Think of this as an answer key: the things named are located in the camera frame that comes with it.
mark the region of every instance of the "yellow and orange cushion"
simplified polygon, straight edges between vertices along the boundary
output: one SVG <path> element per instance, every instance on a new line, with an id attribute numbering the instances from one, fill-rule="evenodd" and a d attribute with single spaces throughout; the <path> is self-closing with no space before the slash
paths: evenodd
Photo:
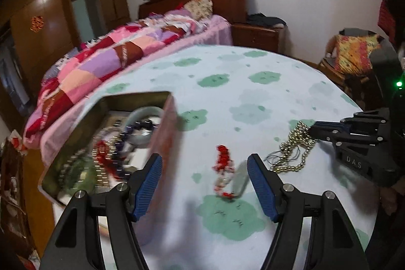
<path id="1" fill-rule="evenodd" d="M 191 17 L 196 21 L 212 16 L 212 0 L 190 0 L 183 8 L 190 11 Z"/>
<path id="2" fill-rule="evenodd" d="M 369 55 L 379 48 L 378 35 L 351 37 L 337 35 L 335 70 L 342 74 L 361 76 L 371 71 Z"/>

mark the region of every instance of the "nightstand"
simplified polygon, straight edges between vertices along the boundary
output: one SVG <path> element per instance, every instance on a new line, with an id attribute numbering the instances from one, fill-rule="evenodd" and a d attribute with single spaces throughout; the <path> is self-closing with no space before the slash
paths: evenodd
<path id="1" fill-rule="evenodd" d="M 232 24 L 233 44 L 282 54 L 285 30 L 285 28 L 265 28 L 245 23 L 234 23 Z"/>

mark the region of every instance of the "nightstand drawer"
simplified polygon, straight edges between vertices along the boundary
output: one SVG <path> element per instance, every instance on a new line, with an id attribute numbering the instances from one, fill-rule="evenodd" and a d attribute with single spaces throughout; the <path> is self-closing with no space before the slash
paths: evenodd
<path id="1" fill-rule="evenodd" d="M 260 48 L 279 52 L 279 29 L 268 29 L 245 24 L 232 25 L 232 39 L 235 46 Z"/>

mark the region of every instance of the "wooden floor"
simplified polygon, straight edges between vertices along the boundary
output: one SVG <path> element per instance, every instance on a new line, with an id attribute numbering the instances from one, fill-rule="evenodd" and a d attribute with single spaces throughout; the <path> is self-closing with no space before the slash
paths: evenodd
<path id="1" fill-rule="evenodd" d="M 29 150 L 24 158 L 23 189 L 30 231 L 40 257 L 55 227 L 52 203 L 38 190 L 38 181 L 43 170 L 40 151 Z"/>

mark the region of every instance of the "white tablecloth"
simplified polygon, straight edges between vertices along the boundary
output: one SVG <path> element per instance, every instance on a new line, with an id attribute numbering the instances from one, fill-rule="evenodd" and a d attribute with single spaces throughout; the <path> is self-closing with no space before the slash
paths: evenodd
<path id="1" fill-rule="evenodd" d="M 155 234 L 142 246 L 150 269 L 260 269 L 276 224 L 264 216 L 250 182 L 235 203 L 214 196 L 216 146 L 226 145 L 236 165 L 252 153 L 264 159 L 298 120 L 339 121 L 360 110 L 299 61 L 249 48 L 193 46 L 106 84 L 83 114 L 104 95 L 150 90 L 171 91 L 182 118 Z M 317 143 L 301 171 L 280 177 L 303 192 L 334 191 L 365 248 L 377 187 L 333 158 L 330 143 Z M 304 265 L 309 232 L 310 219 L 304 219 L 295 269 Z M 103 238 L 106 267 L 114 269 L 108 245 Z"/>

